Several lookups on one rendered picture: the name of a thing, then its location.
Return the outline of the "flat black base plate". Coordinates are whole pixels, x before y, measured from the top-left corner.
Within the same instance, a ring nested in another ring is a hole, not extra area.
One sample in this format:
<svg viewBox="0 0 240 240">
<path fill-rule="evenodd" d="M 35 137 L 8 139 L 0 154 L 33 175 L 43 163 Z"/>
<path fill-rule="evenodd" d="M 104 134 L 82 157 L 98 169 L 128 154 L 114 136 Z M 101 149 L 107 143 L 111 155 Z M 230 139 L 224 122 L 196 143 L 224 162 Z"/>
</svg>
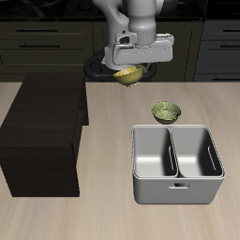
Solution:
<svg viewBox="0 0 240 240">
<path fill-rule="evenodd" d="M 116 83 L 117 80 L 113 74 L 116 70 L 110 69 L 105 65 L 101 64 L 103 57 L 105 56 L 104 51 L 96 51 L 94 55 L 89 58 L 83 67 L 84 75 L 89 78 L 92 83 Z M 141 83 L 150 83 L 152 78 L 157 73 L 157 64 L 144 64 L 143 75 L 140 78 Z"/>
</svg>

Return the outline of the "white two-bin basket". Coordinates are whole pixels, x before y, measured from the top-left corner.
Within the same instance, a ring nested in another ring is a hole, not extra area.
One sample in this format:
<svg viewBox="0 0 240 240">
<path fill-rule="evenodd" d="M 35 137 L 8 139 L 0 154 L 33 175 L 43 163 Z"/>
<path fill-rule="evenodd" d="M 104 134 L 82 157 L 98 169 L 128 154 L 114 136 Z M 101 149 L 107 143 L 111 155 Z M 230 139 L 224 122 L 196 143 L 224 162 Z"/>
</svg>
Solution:
<svg viewBox="0 0 240 240">
<path fill-rule="evenodd" d="M 136 125 L 131 151 L 139 204 L 209 204 L 225 178 L 212 133 L 203 125 Z"/>
</svg>

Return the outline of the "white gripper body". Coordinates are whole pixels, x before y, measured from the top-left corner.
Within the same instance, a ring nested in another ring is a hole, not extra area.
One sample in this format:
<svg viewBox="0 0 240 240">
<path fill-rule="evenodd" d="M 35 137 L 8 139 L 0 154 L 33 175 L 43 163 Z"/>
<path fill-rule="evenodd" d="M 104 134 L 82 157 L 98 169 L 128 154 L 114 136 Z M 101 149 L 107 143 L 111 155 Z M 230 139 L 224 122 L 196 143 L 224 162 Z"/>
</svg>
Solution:
<svg viewBox="0 0 240 240">
<path fill-rule="evenodd" d="M 138 47 L 137 35 L 127 33 L 115 36 L 112 60 L 116 65 L 169 62 L 173 59 L 173 35 L 157 34 L 156 40 Z"/>
</svg>

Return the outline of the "dark kitchen cupboards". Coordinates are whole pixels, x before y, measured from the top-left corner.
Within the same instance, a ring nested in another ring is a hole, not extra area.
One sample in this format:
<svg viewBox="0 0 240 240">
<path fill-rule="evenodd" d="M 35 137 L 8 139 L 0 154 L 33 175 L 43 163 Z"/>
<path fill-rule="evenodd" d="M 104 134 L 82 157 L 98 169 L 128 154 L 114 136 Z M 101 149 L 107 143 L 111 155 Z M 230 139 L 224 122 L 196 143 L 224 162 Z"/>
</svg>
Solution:
<svg viewBox="0 0 240 240">
<path fill-rule="evenodd" d="M 156 25 L 174 44 L 152 81 L 240 81 L 240 0 L 178 0 Z M 108 44 L 107 19 L 92 0 L 0 0 L 0 82 L 84 74 L 84 63 Z"/>
</svg>

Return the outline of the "yellow bowl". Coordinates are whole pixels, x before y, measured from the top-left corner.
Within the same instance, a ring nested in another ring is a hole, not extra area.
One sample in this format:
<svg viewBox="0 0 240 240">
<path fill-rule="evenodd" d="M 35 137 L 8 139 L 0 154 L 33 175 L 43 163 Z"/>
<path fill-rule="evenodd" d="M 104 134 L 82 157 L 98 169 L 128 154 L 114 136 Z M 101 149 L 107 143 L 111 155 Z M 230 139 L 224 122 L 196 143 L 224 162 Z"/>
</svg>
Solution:
<svg viewBox="0 0 240 240">
<path fill-rule="evenodd" d="M 114 73 L 113 76 L 124 86 L 130 87 L 136 85 L 143 76 L 143 65 L 124 68 Z"/>
</svg>

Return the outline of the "dark wooden cabinet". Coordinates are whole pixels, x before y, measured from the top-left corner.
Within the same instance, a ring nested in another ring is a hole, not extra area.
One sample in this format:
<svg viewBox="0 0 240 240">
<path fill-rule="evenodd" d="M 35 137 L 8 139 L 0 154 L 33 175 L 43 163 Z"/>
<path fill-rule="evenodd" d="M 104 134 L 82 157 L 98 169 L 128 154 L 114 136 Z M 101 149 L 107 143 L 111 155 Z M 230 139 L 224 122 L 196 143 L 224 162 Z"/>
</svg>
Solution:
<svg viewBox="0 0 240 240">
<path fill-rule="evenodd" d="M 13 197 L 78 197 L 82 129 L 89 124 L 81 73 L 29 73 L 0 127 L 0 167 Z"/>
</svg>

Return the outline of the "green bowl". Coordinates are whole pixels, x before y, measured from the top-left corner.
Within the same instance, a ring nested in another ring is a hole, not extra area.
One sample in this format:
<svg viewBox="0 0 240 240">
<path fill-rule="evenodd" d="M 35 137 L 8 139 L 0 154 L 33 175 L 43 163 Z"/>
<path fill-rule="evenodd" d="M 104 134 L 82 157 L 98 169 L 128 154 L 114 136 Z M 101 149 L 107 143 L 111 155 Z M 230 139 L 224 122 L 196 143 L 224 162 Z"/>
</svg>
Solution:
<svg viewBox="0 0 240 240">
<path fill-rule="evenodd" d="M 182 113 L 179 106 L 167 101 L 155 104 L 152 107 L 151 112 L 155 119 L 163 125 L 170 125 L 174 123 Z"/>
</svg>

